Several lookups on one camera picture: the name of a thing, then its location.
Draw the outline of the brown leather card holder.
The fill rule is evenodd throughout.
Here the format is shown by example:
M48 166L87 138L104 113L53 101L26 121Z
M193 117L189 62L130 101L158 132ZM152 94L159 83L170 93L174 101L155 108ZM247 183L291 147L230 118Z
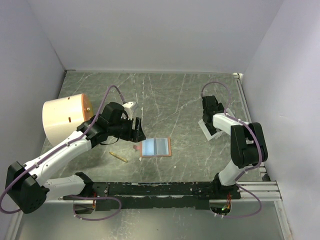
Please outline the brown leather card holder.
M147 138L139 144L134 144L133 149L139 151L142 158L172 156L170 137Z

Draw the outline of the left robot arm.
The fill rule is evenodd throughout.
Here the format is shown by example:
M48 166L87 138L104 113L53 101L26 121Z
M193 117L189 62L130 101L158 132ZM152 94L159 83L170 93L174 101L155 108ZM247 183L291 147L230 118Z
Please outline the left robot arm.
M83 172L64 178L52 175L77 156L105 142L108 137L139 143L146 139L141 119L133 118L135 102L108 103L102 113L81 123L61 143L25 164L14 162L8 167L5 191L25 214L36 211L46 201L65 196L89 199L93 181Z

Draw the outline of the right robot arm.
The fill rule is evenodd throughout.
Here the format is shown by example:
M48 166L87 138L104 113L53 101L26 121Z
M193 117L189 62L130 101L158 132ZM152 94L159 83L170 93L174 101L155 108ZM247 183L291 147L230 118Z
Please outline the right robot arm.
M230 136L230 162L216 174L212 181L212 193L223 199L237 191L237 180L268 158L263 129L258 122L246 122L236 118L229 108L224 108L214 95L202 96L202 119L198 122L205 138L210 141L222 133Z

